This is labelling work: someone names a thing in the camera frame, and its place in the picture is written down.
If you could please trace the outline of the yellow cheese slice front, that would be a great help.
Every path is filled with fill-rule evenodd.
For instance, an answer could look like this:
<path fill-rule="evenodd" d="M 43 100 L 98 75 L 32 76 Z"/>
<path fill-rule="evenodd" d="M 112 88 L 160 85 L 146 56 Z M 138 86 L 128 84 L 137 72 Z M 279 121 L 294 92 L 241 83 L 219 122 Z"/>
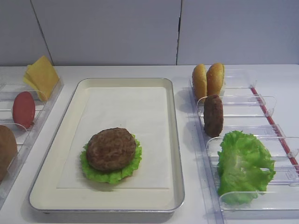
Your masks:
<path fill-rule="evenodd" d="M 53 88 L 59 81 L 59 77 L 46 56 L 40 57 L 32 64 L 36 70 L 35 79 L 32 82 L 25 82 L 34 90 L 41 101 L 47 101 L 52 93 Z"/>

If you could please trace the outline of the yellow cheese slice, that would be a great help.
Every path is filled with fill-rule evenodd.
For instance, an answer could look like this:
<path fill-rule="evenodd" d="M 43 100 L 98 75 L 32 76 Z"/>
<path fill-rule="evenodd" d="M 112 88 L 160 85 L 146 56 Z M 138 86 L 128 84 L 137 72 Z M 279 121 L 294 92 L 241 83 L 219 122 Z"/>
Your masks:
<path fill-rule="evenodd" d="M 24 82 L 32 82 L 35 79 L 36 76 L 36 70 L 33 65 L 28 65 L 25 71 L 25 74 L 23 76 Z"/>
<path fill-rule="evenodd" d="M 59 81 L 59 77 L 46 56 L 40 57 L 32 64 L 36 70 L 35 79 L 32 82 L 25 82 L 34 90 L 41 101 L 47 101 L 52 93 L 53 88 Z"/>

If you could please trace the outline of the brown meat patty on tray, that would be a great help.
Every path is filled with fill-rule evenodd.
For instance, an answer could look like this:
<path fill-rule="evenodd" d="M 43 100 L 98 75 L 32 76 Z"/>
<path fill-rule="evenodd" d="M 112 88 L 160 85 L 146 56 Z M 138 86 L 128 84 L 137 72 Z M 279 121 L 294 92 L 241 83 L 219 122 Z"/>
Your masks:
<path fill-rule="evenodd" d="M 87 143 L 86 158 L 94 169 L 111 172 L 127 166 L 135 156 L 136 141 L 125 128 L 110 128 L 93 135 Z"/>

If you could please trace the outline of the brown upright meat patty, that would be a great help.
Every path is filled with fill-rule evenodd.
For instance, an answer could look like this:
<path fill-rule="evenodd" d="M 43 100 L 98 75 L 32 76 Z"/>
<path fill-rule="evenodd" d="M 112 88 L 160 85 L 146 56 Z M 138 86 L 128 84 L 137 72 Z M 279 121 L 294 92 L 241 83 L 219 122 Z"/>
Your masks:
<path fill-rule="evenodd" d="M 210 95 L 204 102 L 204 131 L 211 137 L 218 137 L 223 129 L 223 104 L 218 95 Z"/>

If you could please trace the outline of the green lettuce leaf on tray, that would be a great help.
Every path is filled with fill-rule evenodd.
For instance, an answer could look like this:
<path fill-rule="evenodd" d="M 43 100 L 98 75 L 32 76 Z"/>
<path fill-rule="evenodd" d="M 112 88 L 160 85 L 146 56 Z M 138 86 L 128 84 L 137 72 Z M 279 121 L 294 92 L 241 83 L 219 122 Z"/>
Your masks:
<path fill-rule="evenodd" d="M 134 173 L 134 171 L 139 168 L 140 162 L 142 160 L 142 146 L 140 144 L 140 141 L 135 138 L 134 134 L 132 134 L 132 136 L 136 142 L 134 158 L 126 167 L 111 172 L 103 172 L 96 170 L 88 163 L 86 158 L 88 144 L 86 143 L 83 146 L 83 151 L 80 155 L 81 169 L 84 173 L 84 176 L 87 179 L 95 182 L 105 182 L 109 184 L 118 184 L 122 179 L 131 176 Z"/>

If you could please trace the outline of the green lettuce leaf in rack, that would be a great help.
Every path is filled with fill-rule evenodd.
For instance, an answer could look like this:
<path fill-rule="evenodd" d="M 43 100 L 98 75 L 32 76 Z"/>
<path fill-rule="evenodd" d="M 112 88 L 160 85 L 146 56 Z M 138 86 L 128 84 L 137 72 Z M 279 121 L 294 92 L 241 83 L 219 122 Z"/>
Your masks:
<path fill-rule="evenodd" d="M 231 131 L 224 135 L 218 152 L 218 195 L 229 205 L 250 203 L 267 190 L 274 178 L 275 161 L 252 134 Z"/>

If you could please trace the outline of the yellow cheese slice back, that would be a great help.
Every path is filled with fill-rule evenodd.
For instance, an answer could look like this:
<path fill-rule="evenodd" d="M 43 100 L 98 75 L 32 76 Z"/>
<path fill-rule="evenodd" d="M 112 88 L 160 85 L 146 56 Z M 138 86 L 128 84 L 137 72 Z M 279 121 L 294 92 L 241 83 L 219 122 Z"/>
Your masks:
<path fill-rule="evenodd" d="M 35 79 L 36 76 L 36 70 L 33 65 L 28 65 L 25 71 L 25 74 L 23 76 L 24 82 L 32 82 Z"/>

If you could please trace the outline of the red tomato slice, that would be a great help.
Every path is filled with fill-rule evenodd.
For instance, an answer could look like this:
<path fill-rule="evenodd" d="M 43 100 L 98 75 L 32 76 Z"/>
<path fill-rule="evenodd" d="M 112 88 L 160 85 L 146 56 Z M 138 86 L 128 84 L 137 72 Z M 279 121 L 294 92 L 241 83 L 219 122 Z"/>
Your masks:
<path fill-rule="evenodd" d="M 30 92 L 23 91 L 19 93 L 13 104 L 14 123 L 28 129 L 33 124 L 36 106 Z"/>

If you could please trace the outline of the white paper tray liner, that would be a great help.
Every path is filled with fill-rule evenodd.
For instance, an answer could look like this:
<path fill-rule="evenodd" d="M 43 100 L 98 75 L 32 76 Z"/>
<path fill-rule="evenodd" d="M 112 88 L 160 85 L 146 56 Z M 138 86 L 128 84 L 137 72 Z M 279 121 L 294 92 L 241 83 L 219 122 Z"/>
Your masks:
<path fill-rule="evenodd" d="M 171 168 L 165 88 L 89 88 L 84 103 L 58 187 L 85 189 L 96 186 L 96 182 L 86 179 L 81 169 L 79 156 L 83 146 L 102 130 L 122 127 L 140 141 L 142 160 L 139 168 L 116 187 L 168 189 Z"/>

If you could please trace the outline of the cream metal serving tray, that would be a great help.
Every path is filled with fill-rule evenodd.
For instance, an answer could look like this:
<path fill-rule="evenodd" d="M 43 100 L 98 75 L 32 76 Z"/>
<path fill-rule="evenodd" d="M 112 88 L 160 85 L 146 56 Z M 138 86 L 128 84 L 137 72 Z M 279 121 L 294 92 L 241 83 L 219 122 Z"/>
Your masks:
<path fill-rule="evenodd" d="M 117 184 L 96 182 L 85 189 L 59 188 L 89 88 L 163 87 L 166 90 L 170 138 L 171 184 L 168 189 L 119 189 Z M 29 194 L 31 206 L 39 211 L 114 211 L 172 213 L 184 201 L 185 190 L 180 159 L 172 82 L 166 78 L 88 78 L 80 81 L 70 99 Z"/>

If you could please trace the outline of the clear plastic right rack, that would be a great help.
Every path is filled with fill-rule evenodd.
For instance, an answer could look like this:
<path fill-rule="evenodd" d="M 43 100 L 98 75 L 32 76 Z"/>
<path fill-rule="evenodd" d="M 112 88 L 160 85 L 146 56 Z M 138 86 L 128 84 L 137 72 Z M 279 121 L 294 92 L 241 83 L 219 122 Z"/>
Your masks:
<path fill-rule="evenodd" d="M 190 79 L 190 98 L 210 224 L 249 224 L 299 218 L 299 138 L 272 118 L 276 99 L 256 90 L 248 70 L 226 70 L 216 97 L 200 97 L 201 76 Z"/>

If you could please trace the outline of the clear plastic rack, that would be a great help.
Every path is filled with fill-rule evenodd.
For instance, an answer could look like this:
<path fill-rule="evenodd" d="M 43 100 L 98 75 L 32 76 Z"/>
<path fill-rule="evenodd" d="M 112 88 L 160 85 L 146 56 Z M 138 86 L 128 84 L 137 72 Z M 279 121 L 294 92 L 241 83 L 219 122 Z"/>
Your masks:
<path fill-rule="evenodd" d="M 3 206 L 15 180 L 27 160 L 48 115 L 50 114 L 64 83 L 59 79 L 47 101 L 39 99 L 37 91 L 25 84 L 7 84 L 0 82 L 0 124 L 7 126 L 13 133 L 17 144 L 17 154 L 7 168 L 7 174 L 0 182 L 0 205 Z M 35 102 L 35 117 L 29 128 L 14 123 L 13 103 L 18 94 L 27 91 Z"/>
<path fill-rule="evenodd" d="M 256 90 L 248 70 L 226 70 L 216 97 L 200 97 L 201 76 L 190 79 L 190 98 L 210 224 L 249 224 L 299 218 L 299 138 L 272 118 L 276 99 Z"/>

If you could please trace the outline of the clear plastic left rack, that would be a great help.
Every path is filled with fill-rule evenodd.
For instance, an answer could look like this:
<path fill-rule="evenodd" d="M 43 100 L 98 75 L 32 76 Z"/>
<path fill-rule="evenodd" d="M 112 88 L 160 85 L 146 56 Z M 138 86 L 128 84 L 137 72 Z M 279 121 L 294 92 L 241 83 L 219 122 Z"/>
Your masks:
<path fill-rule="evenodd" d="M 7 126 L 13 133 L 17 144 L 17 154 L 7 168 L 7 174 L 0 182 L 0 205 L 3 206 L 15 180 L 27 160 L 48 115 L 50 114 L 64 83 L 59 79 L 47 101 L 39 99 L 37 91 L 25 84 L 7 84 L 0 82 L 0 124 Z M 35 102 L 35 117 L 29 128 L 14 123 L 13 103 L 18 94 L 27 91 Z"/>

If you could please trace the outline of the brown bun left rack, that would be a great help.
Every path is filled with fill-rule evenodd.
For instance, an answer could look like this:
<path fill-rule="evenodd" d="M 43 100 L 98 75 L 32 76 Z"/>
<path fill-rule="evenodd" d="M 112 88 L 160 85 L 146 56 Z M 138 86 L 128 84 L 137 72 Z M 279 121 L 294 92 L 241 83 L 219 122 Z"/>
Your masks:
<path fill-rule="evenodd" d="M 4 125 L 0 126 L 0 181 L 7 174 L 12 159 L 17 155 L 17 144 L 13 132 Z"/>

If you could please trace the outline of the red rack rail strip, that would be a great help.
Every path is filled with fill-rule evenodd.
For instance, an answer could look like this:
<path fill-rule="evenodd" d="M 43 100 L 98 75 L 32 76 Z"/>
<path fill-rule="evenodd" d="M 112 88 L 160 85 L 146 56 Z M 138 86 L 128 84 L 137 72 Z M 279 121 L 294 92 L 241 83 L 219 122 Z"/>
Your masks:
<path fill-rule="evenodd" d="M 265 103 L 262 100 L 262 97 L 260 95 L 258 95 L 255 87 L 250 87 L 250 90 L 254 96 L 257 96 L 257 101 L 259 102 L 259 105 L 260 105 L 264 115 L 266 116 L 266 119 L 268 120 L 269 124 L 272 126 L 275 126 L 276 123 L 274 122 L 272 116 L 270 115 L 270 112 L 267 110 Z M 290 150 L 288 144 L 286 143 L 286 140 L 283 139 L 282 131 L 280 131 L 277 127 L 275 127 L 274 132 L 279 137 L 279 142 L 280 142 L 282 148 L 284 149 L 285 153 L 287 154 L 287 157 L 289 158 L 290 163 L 294 166 L 296 173 L 298 174 L 299 173 L 299 164 L 298 164 L 297 160 L 295 159 L 295 157 L 291 155 L 291 150 Z"/>

